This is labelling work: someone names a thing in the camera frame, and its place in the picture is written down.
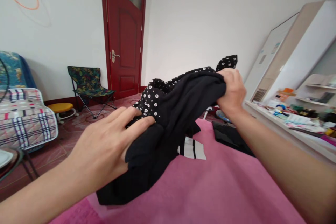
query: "door handle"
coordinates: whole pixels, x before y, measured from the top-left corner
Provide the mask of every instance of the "door handle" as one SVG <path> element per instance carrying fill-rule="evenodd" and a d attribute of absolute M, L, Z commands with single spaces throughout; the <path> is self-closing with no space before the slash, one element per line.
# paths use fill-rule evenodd
<path fill-rule="evenodd" d="M 120 58 L 120 55 L 116 55 L 116 53 L 114 52 L 114 50 L 112 50 L 111 53 L 112 53 L 112 62 L 114 63 L 115 60 L 116 60 L 115 58 L 116 58 L 116 57 L 119 57 L 119 58 Z"/>

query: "floor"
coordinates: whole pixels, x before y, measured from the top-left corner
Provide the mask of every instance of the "floor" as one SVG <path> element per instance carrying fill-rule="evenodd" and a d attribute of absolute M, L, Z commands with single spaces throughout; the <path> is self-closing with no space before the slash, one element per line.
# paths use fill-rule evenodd
<path fill-rule="evenodd" d="M 114 104 L 116 107 L 130 107 L 140 99 L 140 96 L 141 94 L 129 96 L 115 101 Z M 100 107 L 101 105 L 95 105 L 90 107 L 90 109 L 94 114 L 97 114 Z M 42 175 L 61 163 L 70 154 L 85 128 L 91 123 L 109 115 L 113 111 L 114 109 L 106 106 L 98 119 L 93 119 L 87 110 L 80 112 L 78 117 L 66 119 L 64 124 L 59 125 L 59 134 L 55 140 L 30 154 L 37 172 Z M 213 113 L 209 113 L 206 119 L 208 121 L 220 121 L 219 119 L 214 118 Z M 7 178 L 0 182 L 0 202 L 13 195 L 30 182 L 31 180 L 23 166 L 18 166 Z"/>

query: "camping chair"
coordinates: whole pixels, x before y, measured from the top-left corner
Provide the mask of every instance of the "camping chair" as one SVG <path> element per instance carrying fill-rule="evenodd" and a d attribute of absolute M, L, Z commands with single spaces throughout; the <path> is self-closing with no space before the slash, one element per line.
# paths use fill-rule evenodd
<path fill-rule="evenodd" d="M 100 85 L 100 68 L 68 66 L 68 72 L 72 79 L 73 92 L 75 93 L 77 107 L 79 111 L 82 111 L 83 108 L 86 107 L 93 116 L 93 119 L 96 119 L 106 105 L 110 106 L 111 108 L 117 109 L 111 101 L 111 98 L 113 97 L 115 91 L 108 90 Z M 76 82 L 77 84 L 77 89 L 75 89 L 74 82 Z M 81 108 L 79 108 L 78 105 L 77 95 L 84 103 L 83 107 Z M 101 100 L 96 99 L 97 97 L 102 96 L 106 96 L 106 100 L 104 103 Z M 96 116 L 91 112 L 88 107 L 91 99 L 104 105 Z"/>

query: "shelf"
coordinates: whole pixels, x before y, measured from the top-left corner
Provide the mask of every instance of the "shelf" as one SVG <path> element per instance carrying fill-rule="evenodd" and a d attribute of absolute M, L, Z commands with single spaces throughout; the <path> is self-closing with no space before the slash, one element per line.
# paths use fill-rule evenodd
<path fill-rule="evenodd" d="M 328 89 L 336 89 L 336 87 L 330 87 L 325 85 L 316 85 L 316 84 L 307 84 L 306 86 L 318 87 L 318 88 L 328 88 Z"/>
<path fill-rule="evenodd" d="M 301 101 L 304 101 L 304 102 L 308 102 L 308 103 L 313 103 L 313 104 L 316 104 L 316 105 L 329 106 L 328 103 L 320 103 L 320 102 L 317 102 L 317 101 L 310 101 L 310 100 L 307 100 L 307 99 L 304 99 L 304 98 L 295 97 L 295 99 L 296 100 L 301 100 Z"/>

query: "blue blanket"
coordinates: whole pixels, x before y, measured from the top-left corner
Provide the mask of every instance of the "blue blanket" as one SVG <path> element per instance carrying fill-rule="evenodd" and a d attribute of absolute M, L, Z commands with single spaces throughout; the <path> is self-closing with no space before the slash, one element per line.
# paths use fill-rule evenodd
<path fill-rule="evenodd" d="M 9 74 L 9 88 L 36 88 L 30 68 L 26 60 L 15 52 L 0 51 L 0 59 Z M 0 90 L 7 87 L 5 68 L 0 63 Z"/>

